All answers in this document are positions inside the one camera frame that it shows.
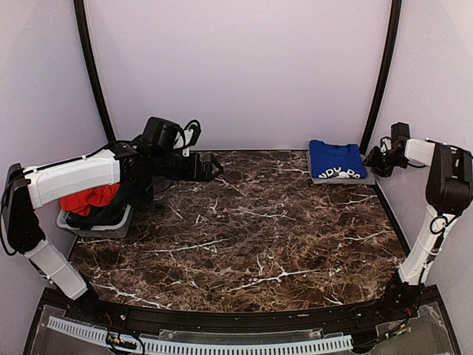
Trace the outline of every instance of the black metal pole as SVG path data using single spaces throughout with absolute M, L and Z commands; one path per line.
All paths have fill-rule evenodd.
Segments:
M 392 0 L 391 15 L 389 17 L 389 25 L 387 29 L 386 44 L 384 45 L 383 60 L 379 70 L 378 83 L 376 84 L 375 94 L 372 99 L 370 114 L 368 115 L 367 124 L 364 127 L 363 138 L 360 143 L 360 153 L 366 154 L 368 145 L 370 144 L 372 133 L 375 129 L 376 119 L 378 118 L 379 109 L 383 100 L 384 90 L 386 88 L 387 77 L 391 67 L 392 54 L 394 53 L 394 45 L 396 35 L 398 34 L 399 18 L 401 16 L 402 0 Z
M 115 132 L 113 132 L 112 122 L 106 109 L 105 99 L 103 98 L 101 82 L 98 78 L 97 67 L 95 66 L 94 53 L 92 51 L 92 43 L 90 41 L 89 28 L 87 27 L 86 10 L 84 0 L 74 0 L 75 17 L 77 18 L 77 26 L 79 36 L 81 37 L 82 51 L 86 62 L 87 72 L 89 73 L 90 85 L 94 93 L 95 103 L 97 104 L 98 114 L 101 117 L 103 130 L 106 139 L 116 141 Z

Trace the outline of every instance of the black curved frame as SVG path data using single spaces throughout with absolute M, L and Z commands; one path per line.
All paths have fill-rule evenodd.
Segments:
M 449 333 L 454 354 L 460 355 L 460 347 L 453 331 L 452 323 L 436 285 L 423 290 L 419 299 L 421 305 L 436 302 L 439 305 L 445 326 Z M 298 331 L 322 328 L 324 334 L 342 332 L 350 334 L 359 342 L 377 336 L 375 327 L 385 321 L 371 314 L 364 321 L 355 320 L 353 308 L 370 304 L 361 302 L 355 305 L 338 305 L 329 308 L 312 308 L 301 311 L 282 311 L 269 313 L 206 313 L 191 311 L 169 311 L 163 309 L 135 307 L 113 302 L 102 302 L 102 306 L 113 324 L 135 334 L 159 335 L 160 331 L 193 331 L 202 333 L 273 333 L 278 331 Z M 36 309 L 24 355 L 30 355 L 35 341 L 36 329 L 45 305 L 66 311 L 65 317 L 84 321 L 68 307 L 68 299 L 59 291 L 45 288 Z
M 84 54 L 87 72 L 89 73 L 90 86 L 92 87 L 92 91 L 94 93 L 98 114 L 102 121 L 102 127 L 105 132 L 106 139 L 109 142 L 116 141 L 117 138 L 115 136 L 115 132 L 113 131 L 109 112 L 106 108 L 101 81 L 98 77 L 97 66 L 95 65 L 94 53 L 92 51 L 92 42 L 90 41 L 89 27 L 87 26 L 84 0 L 74 0 L 74 8 L 79 36 L 81 37 L 82 52 Z
M 396 36 L 398 34 L 399 18 L 401 17 L 402 0 L 392 0 L 391 15 L 389 16 L 389 24 L 387 28 L 386 44 L 384 45 L 383 59 L 381 60 L 381 68 L 379 69 L 378 82 L 376 83 L 375 94 L 372 98 L 371 109 L 368 115 L 367 124 L 364 127 L 363 137 L 360 142 L 360 153 L 365 155 L 370 145 L 372 133 L 375 130 L 376 121 L 378 119 L 379 109 L 383 101 L 384 90 L 386 89 L 389 69 L 391 68 L 392 54 Z

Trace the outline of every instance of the white backdrop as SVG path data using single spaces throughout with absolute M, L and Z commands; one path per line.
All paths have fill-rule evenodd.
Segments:
M 70 0 L 0 0 L 0 191 L 10 165 L 40 166 L 106 143 Z M 42 229 L 68 255 L 59 203 L 38 211 Z M 0 250 L 0 354 L 22 354 L 45 285 L 26 257 Z
M 359 143 L 390 0 L 88 1 L 112 123 L 198 119 L 198 149 Z

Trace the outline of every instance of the white wall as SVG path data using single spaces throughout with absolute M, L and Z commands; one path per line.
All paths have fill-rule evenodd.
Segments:
M 198 149 L 360 142 L 390 0 L 87 4 L 119 138 L 156 115 L 200 120 Z
M 41 165 L 105 143 L 81 52 L 73 1 L 0 0 L 0 191 L 13 163 Z M 41 225 L 68 253 L 55 227 L 58 203 Z M 22 354 L 45 282 L 22 256 L 0 250 L 0 354 Z
M 473 149 L 473 3 L 405 1 L 392 71 L 372 143 L 391 124 L 411 126 L 414 138 Z M 397 169 L 382 180 L 407 239 L 414 243 L 425 213 L 425 169 Z M 473 354 L 473 207 L 449 235 L 429 275 L 446 302 L 464 354 Z

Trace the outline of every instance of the gray mat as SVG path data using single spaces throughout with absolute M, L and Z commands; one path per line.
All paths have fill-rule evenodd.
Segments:
M 328 183 L 337 185 L 375 185 L 375 175 L 370 169 L 367 169 L 368 176 L 366 179 L 317 179 L 312 176 L 312 167 L 310 166 L 310 153 L 307 151 L 307 165 L 309 166 L 309 175 L 314 184 Z

